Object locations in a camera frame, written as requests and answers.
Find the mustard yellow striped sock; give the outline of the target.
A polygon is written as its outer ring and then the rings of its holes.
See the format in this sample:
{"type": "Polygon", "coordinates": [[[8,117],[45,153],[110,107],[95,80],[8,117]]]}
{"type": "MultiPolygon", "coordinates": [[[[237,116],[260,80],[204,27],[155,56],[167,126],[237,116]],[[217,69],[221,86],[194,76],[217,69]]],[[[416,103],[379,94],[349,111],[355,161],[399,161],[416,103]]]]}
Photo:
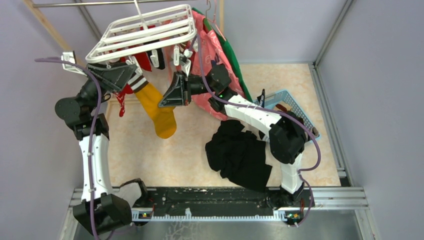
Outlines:
{"type": "Polygon", "coordinates": [[[127,84],[152,120],[156,135],[162,139],[170,138],[177,130],[174,108],[159,107],[163,95],[143,75],[135,74],[127,84]]]}

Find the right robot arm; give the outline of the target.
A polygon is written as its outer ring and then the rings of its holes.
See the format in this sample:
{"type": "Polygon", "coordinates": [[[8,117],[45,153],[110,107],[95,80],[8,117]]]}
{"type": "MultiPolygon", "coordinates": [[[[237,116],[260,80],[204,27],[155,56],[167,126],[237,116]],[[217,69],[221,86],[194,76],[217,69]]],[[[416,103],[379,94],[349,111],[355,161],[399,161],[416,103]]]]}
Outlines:
{"type": "Polygon", "coordinates": [[[272,112],[248,101],[232,90],[230,83],[230,74],[223,63],[214,64],[207,75],[176,71],[158,106],[187,106],[193,95],[209,94],[208,103],[213,111],[259,130],[267,137],[272,156],[280,162],[281,199],[287,206],[295,206],[305,186],[298,173],[308,140],[303,125],[292,112],[272,112]]]}

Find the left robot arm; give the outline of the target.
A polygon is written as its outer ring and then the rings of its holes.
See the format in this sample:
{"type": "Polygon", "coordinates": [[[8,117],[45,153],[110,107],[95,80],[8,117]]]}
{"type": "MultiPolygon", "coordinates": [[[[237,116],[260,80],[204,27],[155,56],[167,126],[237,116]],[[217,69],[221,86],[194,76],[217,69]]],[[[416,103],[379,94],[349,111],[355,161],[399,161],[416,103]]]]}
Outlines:
{"type": "Polygon", "coordinates": [[[72,208],[75,219],[96,239],[101,234],[130,225],[134,204],[144,207],[150,193],[140,178],[113,188],[109,173],[109,125],[100,105],[107,93],[124,89],[135,76],[136,65],[115,63],[111,67],[88,64],[81,70],[87,81],[76,96],[65,97],[55,105],[56,115],[73,131],[82,153],[83,192],[81,202],[72,208]]]}

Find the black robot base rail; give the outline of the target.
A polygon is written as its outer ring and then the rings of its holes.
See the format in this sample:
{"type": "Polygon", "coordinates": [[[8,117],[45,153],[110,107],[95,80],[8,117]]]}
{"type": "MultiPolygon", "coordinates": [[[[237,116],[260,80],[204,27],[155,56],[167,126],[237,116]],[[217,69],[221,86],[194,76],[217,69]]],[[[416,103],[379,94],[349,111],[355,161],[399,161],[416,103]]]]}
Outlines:
{"type": "Polygon", "coordinates": [[[293,205],[271,206],[280,193],[268,187],[264,193],[242,187],[153,187],[146,199],[131,208],[131,222],[283,222],[299,224],[310,211],[366,210],[368,201],[359,187],[305,188],[293,205]]]}

